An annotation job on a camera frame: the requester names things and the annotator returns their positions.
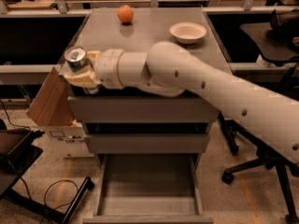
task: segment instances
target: floor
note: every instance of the floor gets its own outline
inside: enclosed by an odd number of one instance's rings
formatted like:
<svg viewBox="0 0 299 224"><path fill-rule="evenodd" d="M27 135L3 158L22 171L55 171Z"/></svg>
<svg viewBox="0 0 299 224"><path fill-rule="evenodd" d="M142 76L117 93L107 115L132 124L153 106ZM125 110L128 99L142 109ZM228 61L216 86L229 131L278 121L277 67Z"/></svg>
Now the floor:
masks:
<svg viewBox="0 0 299 224"><path fill-rule="evenodd" d="M7 110L14 124L35 124L25 115L25 108L12 106ZM13 128L7 120L3 109L0 109L0 119L8 128ZM216 122L210 131L210 142L206 153L202 156L196 171L205 217L213 217L215 224L282 224L287 214L286 204L281 193L275 170L259 167L235 175L231 185L221 181L225 168L243 161L255 159L254 145L238 135L235 140L240 150L233 156ZM35 140L34 145L44 152L35 164L26 172L23 179L27 182L34 200L43 203L47 188L54 182L69 179L80 185L85 176L90 176L97 186L99 168L94 158L65 158L55 146L55 142L46 135ZM290 176L292 193L299 211L299 180ZM23 183L18 182L14 189L26 196ZM48 206L56 207L69 202L75 193L73 184L63 182L52 187L46 196ZM88 191L70 223L82 223L84 217L93 215L96 202L96 188ZM30 211L9 203L0 202L0 223L48 223Z"/></svg>

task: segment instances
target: white bowl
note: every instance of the white bowl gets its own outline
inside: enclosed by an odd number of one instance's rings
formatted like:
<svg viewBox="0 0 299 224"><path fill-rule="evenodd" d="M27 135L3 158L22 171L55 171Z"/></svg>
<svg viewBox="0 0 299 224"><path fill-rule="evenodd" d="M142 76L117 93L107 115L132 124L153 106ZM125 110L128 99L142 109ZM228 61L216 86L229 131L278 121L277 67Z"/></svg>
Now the white bowl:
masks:
<svg viewBox="0 0 299 224"><path fill-rule="evenodd" d="M170 33L182 44L193 44L206 35L206 28L192 22L180 22L170 27Z"/></svg>

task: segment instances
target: box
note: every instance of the box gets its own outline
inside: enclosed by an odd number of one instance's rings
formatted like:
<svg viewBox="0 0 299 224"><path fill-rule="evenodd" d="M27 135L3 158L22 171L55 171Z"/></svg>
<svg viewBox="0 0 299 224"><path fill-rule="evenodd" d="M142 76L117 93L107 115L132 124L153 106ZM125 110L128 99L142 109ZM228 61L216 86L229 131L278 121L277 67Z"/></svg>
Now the box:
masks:
<svg viewBox="0 0 299 224"><path fill-rule="evenodd" d="M84 130L74 122L67 97L64 81L53 68L26 115L55 142L55 148L65 158L91 157L84 141Z"/></svg>

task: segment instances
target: orange fruit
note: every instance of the orange fruit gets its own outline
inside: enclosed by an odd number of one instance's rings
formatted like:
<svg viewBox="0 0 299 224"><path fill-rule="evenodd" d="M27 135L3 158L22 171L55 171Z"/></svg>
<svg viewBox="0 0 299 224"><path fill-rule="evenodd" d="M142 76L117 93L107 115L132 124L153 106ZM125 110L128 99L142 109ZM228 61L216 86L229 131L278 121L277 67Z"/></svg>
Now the orange fruit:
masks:
<svg viewBox="0 0 299 224"><path fill-rule="evenodd" d="M118 9L118 17L122 23L130 23L134 17L134 12L130 6L123 5Z"/></svg>

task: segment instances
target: silver can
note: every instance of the silver can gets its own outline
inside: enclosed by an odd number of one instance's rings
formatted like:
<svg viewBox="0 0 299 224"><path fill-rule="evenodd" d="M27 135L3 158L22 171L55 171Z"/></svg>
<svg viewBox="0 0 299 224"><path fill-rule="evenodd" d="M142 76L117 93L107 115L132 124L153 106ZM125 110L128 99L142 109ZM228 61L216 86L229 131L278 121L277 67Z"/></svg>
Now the silver can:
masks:
<svg viewBox="0 0 299 224"><path fill-rule="evenodd" d="M87 52L82 47L71 47L64 53L64 57L73 72L77 72L82 66L89 63Z"/></svg>

